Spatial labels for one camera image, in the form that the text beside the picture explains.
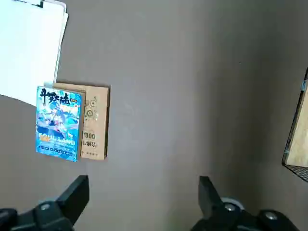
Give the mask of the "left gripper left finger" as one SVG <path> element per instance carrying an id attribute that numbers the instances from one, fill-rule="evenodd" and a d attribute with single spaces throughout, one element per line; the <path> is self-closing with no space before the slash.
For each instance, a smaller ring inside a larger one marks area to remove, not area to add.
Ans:
<path id="1" fill-rule="evenodd" d="M 89 199 L 89 177 L 80 175 L 56 200 L 44 201 L 22 214 L 14 208 L 1 208 L 0 229 L 2 231 L 73 231 Z"/>

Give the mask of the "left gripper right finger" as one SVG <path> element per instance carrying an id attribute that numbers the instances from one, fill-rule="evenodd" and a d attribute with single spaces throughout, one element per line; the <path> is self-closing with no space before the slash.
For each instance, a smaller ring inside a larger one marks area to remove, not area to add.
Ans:
<path id="1" fill-rule="evenodd" d="M 192 231 L 297 231 L 299 228 L 283 213 L 262 209 L 256 215 L 247 212 L 232 198 L 220 197 L 208 176 L 199 177 L 198 203 L 202 218 Z"/>

